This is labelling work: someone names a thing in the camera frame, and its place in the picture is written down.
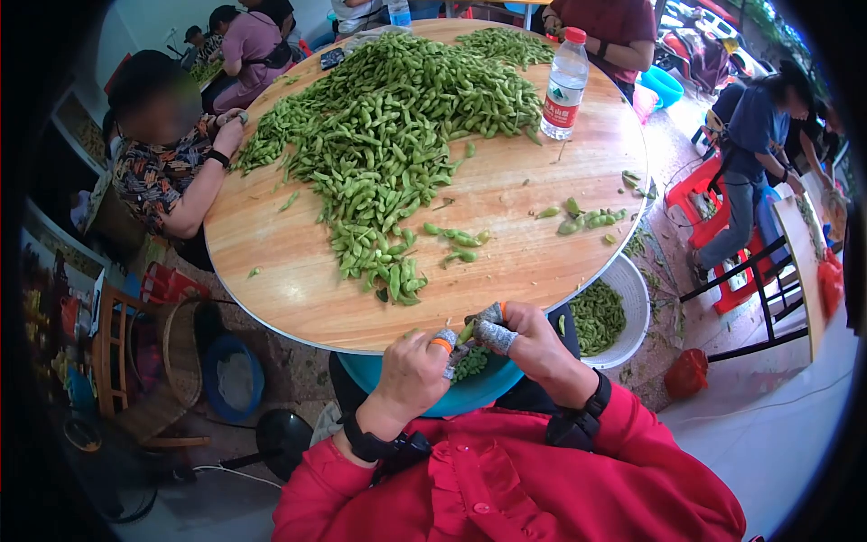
round wooden table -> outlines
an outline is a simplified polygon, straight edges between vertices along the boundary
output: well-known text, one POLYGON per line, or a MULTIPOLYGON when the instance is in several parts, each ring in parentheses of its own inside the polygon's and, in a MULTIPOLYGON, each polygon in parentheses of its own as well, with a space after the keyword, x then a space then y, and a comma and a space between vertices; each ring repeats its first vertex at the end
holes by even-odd
MULTIPOLYGON (((456 36, 495 25, 433 19, 414 21, 413 31, 455 44, 456 36)), ((519 73, 538 86, 544 99, 550 71, 545 64, 519 73)), ((319 67, 319 55, 288 73, 301 79, 291 86, 277 81, 252 103, 246 137, 276 99, 300 92, 326 75, 319 67)), ((541 147, 527 137, 502 135, 485 140, 473 134, 452 142, 453 159, 463 155, 467 140, 476 145, 475 157, 464 162, 451 186, 439 189, 429 208, 402 220, 401 227, 420 232, 422 223, 431 222, 473 233, 489 229, 492 239, 478 249, 474 263, 452 263, 444 270, 440 262, 450 252, 448 243, 420 234, 413 256, 430 284, 420 292, 419 304, 385 304, 373 291, 362 292, 362 280, 342 281, 329 245, 331 230, 315 223, 322 209, 319 196, 300 182, 290 182, 271 194, 283 177, 276 166, 260 167, 246 177, 240 172, 226 177, 205 217, 214 269, 231 296, 262 324, 302 343, 357 354, 381 353, 406 331, 439 330, 448 319, 448 327, 460 330, 465 315, 494 301, 555 308, 601 274, 636 227, 629 217, 643 209, 644 200, 630 190, 620 194, 617 189, 624 187, 624 169, 637 173, 640 184, 649 189, 647 151, 632 107, 593 66, 572 136, 556 141, 540 133, 539 138, 541 147), (301 190, 297 201, 278 213, 295 190, 301 190), (584 210, 625 207, 627 218, 562 237, 557 227, 563 214, 549 219, 530 216, 549 206, 563 206, 570 196, 584 210), (455 201, 434 210, 443 198, 455 201), (607 243, 606 233, 614 235, 617 243, 607 243), (261 273, 248 278, 257 266, 262 267, 261 273)))

water bottle cap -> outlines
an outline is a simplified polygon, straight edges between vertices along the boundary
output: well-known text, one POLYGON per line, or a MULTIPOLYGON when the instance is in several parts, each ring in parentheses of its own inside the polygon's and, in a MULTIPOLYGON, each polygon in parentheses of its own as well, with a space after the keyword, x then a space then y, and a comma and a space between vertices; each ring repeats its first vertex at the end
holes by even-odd
POLYGON ((574 26, 566 27, 566 41, 583 45, 587 41, 587 32, 574 26))

plastic water bottle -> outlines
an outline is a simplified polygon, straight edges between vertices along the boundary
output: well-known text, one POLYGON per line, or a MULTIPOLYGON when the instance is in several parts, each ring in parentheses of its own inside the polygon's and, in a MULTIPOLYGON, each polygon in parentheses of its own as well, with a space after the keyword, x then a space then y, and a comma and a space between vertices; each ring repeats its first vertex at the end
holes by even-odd
POLYGON ((587 86, 590 63, 584 42, 587 34, 569 27, 566 41, 554 55, 551 63, 551 78, 548 80, 548 94, 544 99, 542 131, 555 140, 564 140, 572 134, 578 106, 587 86))
POLYGON ((409 26, 413 18, 409 15, 409 2, 407 0, 386 0, 388 16, 394 26, 409 26))

white cable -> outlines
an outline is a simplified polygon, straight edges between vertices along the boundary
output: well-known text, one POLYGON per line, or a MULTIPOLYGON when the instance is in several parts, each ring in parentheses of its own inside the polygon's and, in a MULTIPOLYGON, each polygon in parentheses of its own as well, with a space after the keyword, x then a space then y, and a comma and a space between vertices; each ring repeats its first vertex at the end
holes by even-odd
POLYGON ((837 380, 835 380, 834 382, 831 382, 830 384, 828 384, 824 388, 814 389, 810 393, 803 394, 802 396, 798 397, 797 399, 792 399, 791 401, 775 402, 774 404, 762 405, 761 407, 755 407, 755 408, 748 408, 747 410, 736 410, 734 412, 729 412, 728 414, 720 414, 720 415, 715 415, 715 416, 696 416, 695 418, 687 418, 686 420, 678 420, 678 421, 675 421, 675 422, 670 423, 670 424, 667 423, 666 425, 674 425, 677 423, 686 423, 687 421, 696 421, 696 420, 718 420, 720 418, 726 418, 728 416, 734 416, 734 415, 738 415, 738 414, 746 414, 749 412, 755 412, 757 410, 762 410, 764 408, 782 407, 785 405, 791 405, 792 403, 798 402, 801 399, 805 399, 805 398, 809 397, 810 395, 817 394, 820 391, 825 391, 826 389, 832 388, 834 385, 836 385, 838 382, 842 381, 846 376, 849 376, 851 373, 852 373, 852 369, 849 369, 848 371, 846 371, 846 373, 844 375, 840 376, 837 380))
POLYGON ((217 471, 226 471, 227 473, 237 474, 238 476, 244 476, 245 478, 249 478, 251 480, 258 480, 258 481, 264 482, 266 484, 271 484, 272 486, 276 487, 277 489, 282 489, 279 485, 275 484, 274 482, 272 482, 270 480, 265 480, 264 478, 257 478, 256 476, 252 476, 252 475, 247 474, 247 473, 241 473, 239 471, 233 471, 230 468, 222 467, 220 465, 200 465, 198 467, 192 468, 192 470, 194 470, 194 471, 203 471, 203 470, 208 470, 208 469, 217 470, 217 471))

pile of edamame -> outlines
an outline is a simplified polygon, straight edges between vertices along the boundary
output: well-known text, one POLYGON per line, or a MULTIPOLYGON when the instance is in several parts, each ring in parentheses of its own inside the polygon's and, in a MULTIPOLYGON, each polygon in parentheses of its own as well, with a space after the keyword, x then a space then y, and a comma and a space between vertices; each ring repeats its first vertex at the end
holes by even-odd
POLYGON ((452 385, 467 378, 469 375, 477 375, 487 365, 488 354, 491 349, 484 346, 473 346, 469 353, 454 366, 452 385))
POLYGON ((455 38, 460 47, 477 56, 493 58, 513 66, 549 64, 554 60, 554 48, 536 37, 503 28, 476 30, 472 34, 455 38))
POLYGON ((460 162, 448 142, 471 132, 528 135, 539 129, 533 84, 503 63, 417 36, 386 32, 358 48, 304 91, 263 115, 234 168, 247 174, 277 161, 322 197, 317 222, 331 227, 342 278, 381 280, 383 301, 416 304, 427 285, 405 252, 413 233, 400 221, 430 206, 460 162), (399 243, 389 242, 389 235, 399 243))
POLYGON ((569 301, 581 356, 598 356, 617 341, 626 327, 622 301, 601 278, 569 301))

